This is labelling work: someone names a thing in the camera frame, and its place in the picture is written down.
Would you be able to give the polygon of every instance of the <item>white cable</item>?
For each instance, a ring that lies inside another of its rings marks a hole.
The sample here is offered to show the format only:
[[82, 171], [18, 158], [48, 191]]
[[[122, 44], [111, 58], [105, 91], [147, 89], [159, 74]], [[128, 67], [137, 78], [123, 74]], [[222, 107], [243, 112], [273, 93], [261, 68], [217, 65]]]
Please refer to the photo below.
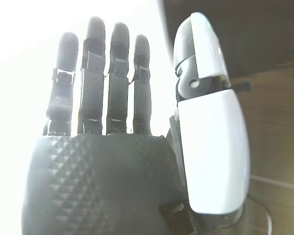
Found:
[[248, 198], [251, 199], [252, 201], [258, 203], [260, 206], [262, 206], [265, 209], [265, 211], [267, 213], [268, 235], [272, 235], [272, 216], [271, 216], [271, 213], [270, 213], [268, 207], [264, 203], [262, 203], [262, 202], [258, 201], [257, 199], [255, 199], [250, 194], [248, 194]]

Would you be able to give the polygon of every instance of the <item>brown floor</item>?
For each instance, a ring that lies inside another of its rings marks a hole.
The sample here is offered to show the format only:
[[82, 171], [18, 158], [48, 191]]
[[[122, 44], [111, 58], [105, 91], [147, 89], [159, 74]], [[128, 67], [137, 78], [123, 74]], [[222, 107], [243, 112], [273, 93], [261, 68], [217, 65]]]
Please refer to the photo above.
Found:
[[[294, 235], [294, 67], [252, 77], [254, 89], [239, 94], [249, 135], [249, 192], [270, 209], [274, 235]], [[245, 214], [224, 235], [265, 235], [265, 211], [246, 201]]]

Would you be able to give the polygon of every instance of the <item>diamond textured surface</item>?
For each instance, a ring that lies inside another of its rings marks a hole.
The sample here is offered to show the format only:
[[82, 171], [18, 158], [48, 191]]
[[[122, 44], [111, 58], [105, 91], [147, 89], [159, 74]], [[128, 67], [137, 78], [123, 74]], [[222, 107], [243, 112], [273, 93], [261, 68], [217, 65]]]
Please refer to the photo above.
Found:
[[158, 206], [187, 198], [164, 137], [41, 137], [27, 176], [23, 235], [170, 235]]

